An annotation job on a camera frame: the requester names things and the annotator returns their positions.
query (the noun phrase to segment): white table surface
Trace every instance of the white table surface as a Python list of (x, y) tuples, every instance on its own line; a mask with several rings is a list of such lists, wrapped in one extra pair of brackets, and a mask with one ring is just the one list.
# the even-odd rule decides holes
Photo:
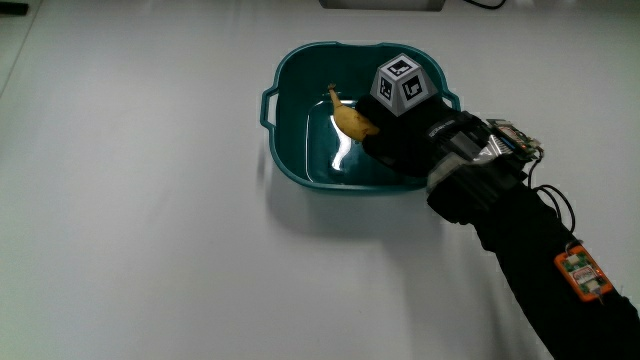
[(549, 359), (422, 192), (318, 194), (274, 166), (261, 93), (323, 40), (420, 48), (465, 110), (542, 140), (535, 182), (640, 305), (635, 1), (31, 5), (0, 17), (1, 359)]

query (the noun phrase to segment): teal plastic basin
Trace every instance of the teal plastic basin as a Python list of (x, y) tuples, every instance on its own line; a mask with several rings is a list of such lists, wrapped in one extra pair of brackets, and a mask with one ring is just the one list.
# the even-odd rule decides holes
[[(269, 131), (271, 155), (287, 177), (318, 190), (389, 192), (426, 185), (425, 178), (399, 175), (369, 157), (360, 143), (338, 130), (332, 119), (329, 83), (336, 83), (340, 100), (354, 107), (357, 99), (369, 93), (378, 67), (400, 53), (420, 63), (441, 96), (460, 110), (460, 101), (447, 88), (440, 66), (410, 46), (320, 42), (285, 56), (273, 86), (262, 94), (260, 124)], [(275, 95), (272, 123), (269, 106)]]

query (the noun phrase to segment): black sleeve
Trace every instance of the black sleeve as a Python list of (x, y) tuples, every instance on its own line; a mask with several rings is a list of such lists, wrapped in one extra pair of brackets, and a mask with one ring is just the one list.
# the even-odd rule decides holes
[(636, 308), (615, 290), (604, 305), (580, 301), (553, 263), (575, 237), (533, 190), (519, 184), (474, 225), (554, 358), (640, 359)]

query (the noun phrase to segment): yellow banana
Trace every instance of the yellow banana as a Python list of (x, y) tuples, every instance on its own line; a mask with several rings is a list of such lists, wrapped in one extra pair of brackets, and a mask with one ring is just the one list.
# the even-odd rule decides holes
[(364, 115), (343, 105), (334, 91), (335, 87), (336, 84), (329, 85), (329, 94), (333, 102), (333, 119), (338, 125), (338, 129), (356, 141), (362, 141), (365, 136), (375, 135), (380, 132), (380, 129), (373, 125)]

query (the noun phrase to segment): apriltag cube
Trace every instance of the apriltag cube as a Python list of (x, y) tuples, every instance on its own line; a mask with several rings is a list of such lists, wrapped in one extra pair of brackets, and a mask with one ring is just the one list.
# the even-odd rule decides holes
[(437, 92), (422, 66), (405, 54), (380, 66), (371, 86), (371, 95), (395, 116), (402, 115)]

